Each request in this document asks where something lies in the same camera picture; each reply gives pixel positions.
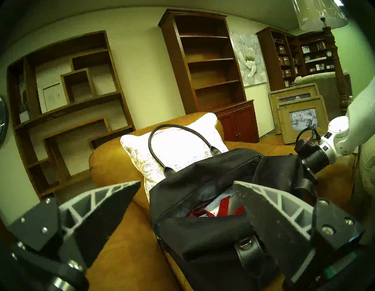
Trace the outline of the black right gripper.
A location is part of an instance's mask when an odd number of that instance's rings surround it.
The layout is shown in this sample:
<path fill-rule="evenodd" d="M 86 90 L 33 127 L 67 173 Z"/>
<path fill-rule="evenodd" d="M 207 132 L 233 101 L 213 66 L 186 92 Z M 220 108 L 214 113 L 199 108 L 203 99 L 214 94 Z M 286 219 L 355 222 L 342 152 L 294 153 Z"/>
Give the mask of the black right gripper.
<path fill-rule="evenodd" d="M 311 138 L 297 140 L 294 150 L 302 160 L 306 176 L 315 176 L 330 164 L 324 150 Z"/>

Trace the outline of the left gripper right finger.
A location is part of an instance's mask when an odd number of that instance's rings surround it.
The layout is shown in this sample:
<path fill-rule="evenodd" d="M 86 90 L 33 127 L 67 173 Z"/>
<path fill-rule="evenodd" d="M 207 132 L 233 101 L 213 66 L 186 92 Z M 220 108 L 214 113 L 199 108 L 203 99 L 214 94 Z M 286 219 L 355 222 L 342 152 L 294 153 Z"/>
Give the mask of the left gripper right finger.
<path fill-rule="evenodd" d="M 331 288 L 352 265 L 365 228 L 333 202 L 314 206 L 269 187 L 234 181 L 246 217 L 285 276 L 284 288 Z"/>

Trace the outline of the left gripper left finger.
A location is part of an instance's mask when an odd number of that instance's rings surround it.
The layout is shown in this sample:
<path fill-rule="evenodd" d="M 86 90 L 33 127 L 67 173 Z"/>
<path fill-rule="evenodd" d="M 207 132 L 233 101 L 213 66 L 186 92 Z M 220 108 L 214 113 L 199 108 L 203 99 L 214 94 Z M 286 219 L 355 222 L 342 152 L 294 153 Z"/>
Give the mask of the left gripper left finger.
<path fill-rule="evenodd" d="M 96 188 L 59 204 L 46 198 L 17 218 L 8 230 L 28 251 L 90 268 L 123 220 L 140 181 Z"/>

